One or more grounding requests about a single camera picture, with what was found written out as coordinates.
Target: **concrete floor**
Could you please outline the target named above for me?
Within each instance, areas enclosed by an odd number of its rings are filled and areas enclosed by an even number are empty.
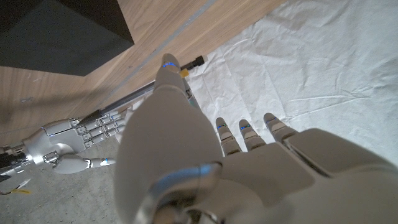
[[[109,138],[82,152],[82,157],[116,157],[119,143]],[[28,178],[23,188],[30,195],[0,195],[0,223],[118,223],[113,203],[114,166],[62,175],[49,166],[30,166],[17,177],[0,183],[12,189]]]

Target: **white fabric sheet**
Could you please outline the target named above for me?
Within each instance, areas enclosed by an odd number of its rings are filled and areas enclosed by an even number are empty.
[[[398,164],[398,1],[288,1],[208,55],[188,82],[240,146],[240,119],[320,128]]]

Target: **wooden panel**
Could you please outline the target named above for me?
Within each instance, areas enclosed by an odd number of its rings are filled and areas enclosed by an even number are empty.
[[[186,64],[199,55],[206,55],[214,51],[283,2],[284,0],[227,0],[215,2],[209,10],[204,12],[195,22],[171,41],[153,60],[147,63],[139,73],[101,106],[106,106],[132,92],[132,90],[154,80],[163,54],[174,54],[182,65]]]
[[[84,116],[132,92],[154,79],[163,53],[175,54],[181,63],[210,53],[282,2],[217,0],[122,88],[117,88],[206,3],[119,0],[136,44],[86,77],[0,67],[0,145],[27,137],[45,123]]]

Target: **silver robotic hand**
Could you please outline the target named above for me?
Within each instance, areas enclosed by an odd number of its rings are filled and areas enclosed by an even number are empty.
[[[398,170],[341,137],[298,132],[273,114],[268,144],[239,122],[190,105],[177,60],[165,55],[154,93],[126,125],[114,179],[124,223],[395,223]]]
[[[2,180],[24,170],[30,163],[51,164],[54,172],[71,174],[87,168],[114,164],[112,158],[82,158],[77,154],[121,132],[125,121],[118,112],[90,123],[77,119],[54,121],[41,127],[21,142],[0,148]]]

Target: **black box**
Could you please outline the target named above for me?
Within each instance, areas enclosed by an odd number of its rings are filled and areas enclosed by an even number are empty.
[[[0,66],[85,76],[133,45],[117,0],[0,0]]]

